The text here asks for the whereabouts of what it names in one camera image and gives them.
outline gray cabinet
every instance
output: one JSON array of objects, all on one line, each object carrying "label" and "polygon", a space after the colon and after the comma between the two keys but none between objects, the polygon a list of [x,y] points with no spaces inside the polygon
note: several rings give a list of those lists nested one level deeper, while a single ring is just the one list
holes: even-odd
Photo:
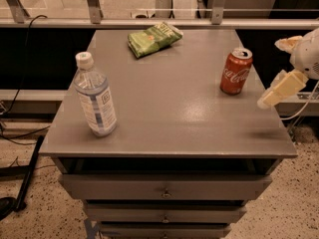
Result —
[{"label": "gray cabinet", "polygon": [[118,126],[97,138],[72,86],[40,149],[60,182],[111,238],[221,238],[296,150],[251,69],[238,96],[219,89],[232,30],[183,30],[180,42],[136,60],[134,30],[97,31],[91,51],[109,79]]}]

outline red can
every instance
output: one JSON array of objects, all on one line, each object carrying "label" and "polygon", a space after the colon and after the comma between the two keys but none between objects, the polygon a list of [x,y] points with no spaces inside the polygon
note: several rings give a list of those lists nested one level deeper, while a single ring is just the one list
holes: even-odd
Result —
[{"label": "red can", "polygon": [[227,57],[221,76],[220,89],[227,94],[237,95],[249,75],[252,53],[245,48],[235,48]]}]

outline can lid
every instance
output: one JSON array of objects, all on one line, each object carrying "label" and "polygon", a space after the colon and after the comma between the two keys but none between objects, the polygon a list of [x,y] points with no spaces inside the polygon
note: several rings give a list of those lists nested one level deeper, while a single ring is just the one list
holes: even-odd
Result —
[{"label": "can lid", "polygon": [[242,47],[235,48],[231,54],[242,60],[248,60],[252,57],[252,52]]},{"label": "can lid", "polygon": [[88,70],[93,67],[94,61],[90,52],[80,52],[76,55],[78,68]]}]

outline water bottle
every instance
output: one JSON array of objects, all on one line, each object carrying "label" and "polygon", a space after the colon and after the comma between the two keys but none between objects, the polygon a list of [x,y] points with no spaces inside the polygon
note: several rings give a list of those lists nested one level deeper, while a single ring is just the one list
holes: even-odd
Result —
[{"label": "water bottle", "polygon": [[76,61],[78,72],[74,86],[88,125],[95,135],[105,136],[117,125],[108,80],[96,69],[91,53],[77,54]]}]

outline speckled floor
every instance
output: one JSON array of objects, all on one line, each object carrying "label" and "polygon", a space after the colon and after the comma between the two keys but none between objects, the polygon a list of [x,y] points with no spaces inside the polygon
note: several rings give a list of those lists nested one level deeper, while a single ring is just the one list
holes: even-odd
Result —
[{"label": "speckled floor", "polygon": [[[284,160],[272,173],[273,182],[247,213],[232,224],[226,239],[317,239],[319,238],[319,120],[301,124],[296,130],[298,157]],[[32,142],[33,138],[20,139]],[[0,166],[28,163],[33,146],[0,140]],[[82,203],[73,200],[59,184],[60,172],[53,162],[40,157],[29,188],[27,208],[0,221],[0,238],[87,238]],[[0,196],[16,197],[19,180],[0,181]]]}]

